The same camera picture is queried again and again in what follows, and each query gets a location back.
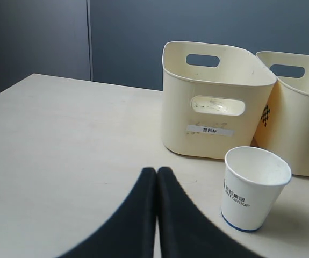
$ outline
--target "plastic storage basket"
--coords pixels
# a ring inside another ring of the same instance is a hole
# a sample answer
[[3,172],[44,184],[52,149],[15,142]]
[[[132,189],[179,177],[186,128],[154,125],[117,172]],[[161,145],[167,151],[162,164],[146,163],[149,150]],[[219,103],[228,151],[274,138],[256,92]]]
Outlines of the plastic storage basket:
[[255,140],[282,157],[293,174],[309,176],[309,55],[258,52],[257,56],[268,68],[284,65],[305,71],[300,78],[278,77]]
[[[190,54],[216,56],[216,67],[189,65]],[[174,41],[165,45],[162,141],[171,151],[223,159],[250,145],[276,76],[238,47]]]

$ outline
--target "black object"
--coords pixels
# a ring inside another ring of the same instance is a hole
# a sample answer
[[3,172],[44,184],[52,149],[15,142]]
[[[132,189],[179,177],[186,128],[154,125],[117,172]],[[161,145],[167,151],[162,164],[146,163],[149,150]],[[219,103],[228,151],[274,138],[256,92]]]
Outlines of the black object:
[[152,258],[156,223],[156,172],[144,168],[106,223],[61,258]]
[[170,168],[159,169],[157,184],[163,258],[260,257],[211,223],[186,195]]

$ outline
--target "white label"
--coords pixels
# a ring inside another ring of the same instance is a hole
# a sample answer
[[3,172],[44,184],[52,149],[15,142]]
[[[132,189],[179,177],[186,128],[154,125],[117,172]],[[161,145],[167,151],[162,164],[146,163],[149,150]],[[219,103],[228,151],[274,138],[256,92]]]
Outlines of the white label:
[[199,126],[199,125],[188,125],[186,127],[188,132],[195,132],[195,133],[208,133],[208,134],[215,134],[215,135],[224,135],[224,136],[232,136],[234,131],[216,127],[207,127],[207,126]]

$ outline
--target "paper cup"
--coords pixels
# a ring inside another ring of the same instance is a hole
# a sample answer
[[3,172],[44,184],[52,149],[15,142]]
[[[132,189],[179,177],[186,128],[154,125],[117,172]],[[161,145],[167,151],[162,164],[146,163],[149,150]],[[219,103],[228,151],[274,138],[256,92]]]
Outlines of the paper cup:
[[290,167],[274,153],[255,147],[229,150],[225,163],[222,216],[237,230],[256,231],[289,183]]

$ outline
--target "white table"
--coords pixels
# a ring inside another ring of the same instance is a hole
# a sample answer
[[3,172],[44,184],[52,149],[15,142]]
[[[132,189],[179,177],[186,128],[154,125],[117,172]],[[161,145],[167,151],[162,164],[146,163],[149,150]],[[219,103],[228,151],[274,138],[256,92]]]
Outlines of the white table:
[[258,232],[234,230],[220,214],[223,161],[163,146],[161,98],[36,74],[2,92],[0,257],[55,257],[72,248],[109,218],[145,166],[172,167],[204,214],[250,249],[309,257],[309,179],[292,179]]

